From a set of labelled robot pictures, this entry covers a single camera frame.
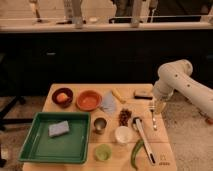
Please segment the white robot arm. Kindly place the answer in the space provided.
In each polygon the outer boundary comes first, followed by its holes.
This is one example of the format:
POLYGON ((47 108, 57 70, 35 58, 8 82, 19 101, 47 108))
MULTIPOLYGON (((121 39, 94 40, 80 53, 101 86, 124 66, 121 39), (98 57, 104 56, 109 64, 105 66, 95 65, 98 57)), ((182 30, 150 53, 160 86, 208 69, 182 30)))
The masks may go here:
POLYGON ((159 79, 153 86, 153 95, 156 100, 166 101, 177 90, 213 118, 213 89, 192 79, 192 72, 193 66, 186 59, 162 64, 158 68, 159 79))

